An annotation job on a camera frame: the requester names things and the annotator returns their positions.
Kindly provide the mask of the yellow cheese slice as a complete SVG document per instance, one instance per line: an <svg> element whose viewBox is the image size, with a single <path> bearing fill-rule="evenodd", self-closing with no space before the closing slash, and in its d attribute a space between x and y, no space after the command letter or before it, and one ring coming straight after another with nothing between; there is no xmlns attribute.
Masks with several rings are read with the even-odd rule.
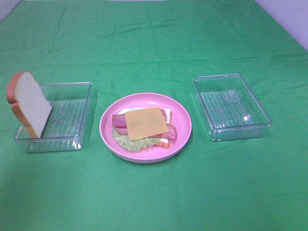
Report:
<svg viewBox="0 0 308 231"><path fill-rule="evenodd" d="M125 112L128 136L140 140L168 132L167 124L159 107Z"/></svg>

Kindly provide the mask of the bacon strip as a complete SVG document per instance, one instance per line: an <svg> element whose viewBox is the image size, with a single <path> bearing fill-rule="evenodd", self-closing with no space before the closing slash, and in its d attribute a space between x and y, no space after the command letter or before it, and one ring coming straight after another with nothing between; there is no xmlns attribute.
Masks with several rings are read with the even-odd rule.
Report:
<svg viewBox="0 0 308 231"><path fill-rule="evenodd" d="M168 128L168 132L164 132L164 133L156 134L156 135L152 135L152 136L146 136L146 137L147 138L148 137L149 138L165 138L165 139L169 139L169 140L176 139L177 138L176 128L172 124L168 124L168 123L167 123L167 128ZM113 127L113 129L121 135L128 135L127 127L123 127L123 128Z"/></svg>
<svg viewBox="0 0 308 231"><path fill-rule="evenodd" d="M120 114L112 115L112 124L116 128L124 128L127 126L125 113L130 111L141 110L143 108L126 108L120 111ZM171 123L172 111L171 109L162 108L162 115L167 123Z"/></svg>

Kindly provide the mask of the bread slice with brown crust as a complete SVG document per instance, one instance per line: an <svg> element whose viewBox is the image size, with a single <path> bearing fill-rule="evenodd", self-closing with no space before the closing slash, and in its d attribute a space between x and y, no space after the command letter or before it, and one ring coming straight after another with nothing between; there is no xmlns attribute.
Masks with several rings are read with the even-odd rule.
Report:
<svg viewBox="0 0 308 231"><path fill-rule="evenodd" d="M126 112L141 110L141 109L143 109L143 108L139 108L139 107L125 108L125 109L122 109L121 111L119 111L118 114L121 115L121 114L124 114ZM165 118L166 123L172 124L172 111L171 111L171 109L161 108L161 111L162 111L162 114ZM155 146L167 149L167 148L169 148L169 140L165 139L165 138L161 138L160 142L155 144Z"/></svg>

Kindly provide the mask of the green lettuce leaf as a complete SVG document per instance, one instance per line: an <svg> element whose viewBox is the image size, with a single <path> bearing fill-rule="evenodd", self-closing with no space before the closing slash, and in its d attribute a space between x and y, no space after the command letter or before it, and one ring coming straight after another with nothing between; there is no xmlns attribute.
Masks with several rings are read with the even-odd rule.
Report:
<svg viewBox="0 0 308 231"><path fill-rule="evenodd" d="M139 151L142 148L153 146L160 142L160 138L142 138L140 140L131 140L128 135L120 134L115 129L112 131L112 136L122 148L129 151Z"/></svg>

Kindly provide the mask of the pink round plate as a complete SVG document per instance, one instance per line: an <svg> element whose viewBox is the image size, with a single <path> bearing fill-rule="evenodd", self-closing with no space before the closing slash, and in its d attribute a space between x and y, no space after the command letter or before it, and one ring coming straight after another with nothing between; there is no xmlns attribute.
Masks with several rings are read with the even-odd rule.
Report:
<svg viewBox="0 0 308 231"><path fill-rule="evenodd" d="M177 139L169 142L169 148L150 146L139 151L128 151L119 146L112 137L112 115L126 108L155 106L172 112L171 122L177 129ZM190 138L192 121L187 110L176 100L158 93L143 92L128 95L111 104L101 117L99 130L103 142L112 153L134 163L150 164L167 160L181 151Z"/></svg>

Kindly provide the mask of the clear right plastic container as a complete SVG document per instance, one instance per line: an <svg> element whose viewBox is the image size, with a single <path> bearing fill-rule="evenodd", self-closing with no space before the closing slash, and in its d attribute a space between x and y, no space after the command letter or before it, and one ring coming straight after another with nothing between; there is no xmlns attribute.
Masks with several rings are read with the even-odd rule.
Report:
<svg viewBox="0 0 308 231"><path fill-rule="evenodd" d="M198 108L212 141L263 137L272 119L239 74L193 79Z"/></svg>

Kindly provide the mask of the clear plastic container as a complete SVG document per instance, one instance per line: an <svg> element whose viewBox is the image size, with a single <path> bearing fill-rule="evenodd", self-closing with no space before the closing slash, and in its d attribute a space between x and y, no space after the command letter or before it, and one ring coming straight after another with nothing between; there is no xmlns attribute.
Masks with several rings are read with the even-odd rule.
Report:
<svg viewBox="0 0 308 231"><path fill-rule="evenodd" d="M52 106L40 138L30 138L20 125L14 140L26 147L27 153L80 150L89 124L92 84L52 83L40 86Z"/></svg>
<svg viewBox="0 0 308 231"><path fill-rule="evenodd" d="M272 119L239 74L193 79L198 108L212 141L263 137Z"/></svg>

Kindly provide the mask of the clear left plastic container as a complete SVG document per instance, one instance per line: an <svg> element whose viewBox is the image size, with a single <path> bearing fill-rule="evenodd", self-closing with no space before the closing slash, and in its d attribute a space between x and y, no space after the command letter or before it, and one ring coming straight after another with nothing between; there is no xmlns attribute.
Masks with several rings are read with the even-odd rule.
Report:
<svg viewBox="0 0 308 231"><path fill-rule="evenodd" d="M27 153L80 150L89 124L92 84L52 83L40 86L52 106L40 138L30 138L20 125L14 140L26 147Z"/></svg>

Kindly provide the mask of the green tablecloth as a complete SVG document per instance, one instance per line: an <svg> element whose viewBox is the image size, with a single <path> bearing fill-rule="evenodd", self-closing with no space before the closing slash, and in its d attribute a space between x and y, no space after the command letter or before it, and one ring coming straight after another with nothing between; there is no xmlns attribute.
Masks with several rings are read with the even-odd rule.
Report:
<svg viewBox="0 0 308 231"><path fill-rule="evenodd" d="M27 154L5 97L11 77L91 82L79 151ZM238 73L272 119L259 139L213 142L193 79ZM152 165L113 155L100 118L119 98L157 92L189 112L180 153ZM253 0L23 1L0 24L3 231L305 231L308 54Z"/></svg>

